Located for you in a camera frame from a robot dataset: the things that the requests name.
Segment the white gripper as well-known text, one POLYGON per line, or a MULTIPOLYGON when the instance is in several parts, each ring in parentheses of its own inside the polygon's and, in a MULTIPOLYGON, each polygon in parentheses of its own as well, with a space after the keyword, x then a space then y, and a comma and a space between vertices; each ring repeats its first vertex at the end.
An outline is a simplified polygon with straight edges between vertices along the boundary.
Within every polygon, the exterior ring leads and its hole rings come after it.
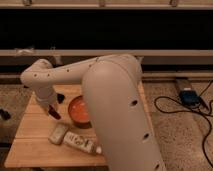
POLYGON ((55 111, 58 110, 58 102, 55 97, 50 97, 50 98, 37 97, 36 102, 46 114, 49 113, 50 108, 53 108, 55 111))

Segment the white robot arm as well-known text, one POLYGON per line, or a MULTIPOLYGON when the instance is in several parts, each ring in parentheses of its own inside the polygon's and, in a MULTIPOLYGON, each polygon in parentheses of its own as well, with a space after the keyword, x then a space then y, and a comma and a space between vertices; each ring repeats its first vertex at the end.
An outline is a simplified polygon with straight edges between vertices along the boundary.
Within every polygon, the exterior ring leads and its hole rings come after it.
POLYGON ((139 93, 142 68, 129 54, 100 56, 54 68, 39 59, 22 72, 44 108, 56 102, 54 87, 80 84, 92 127, 110 171, 167 171, 139 93))

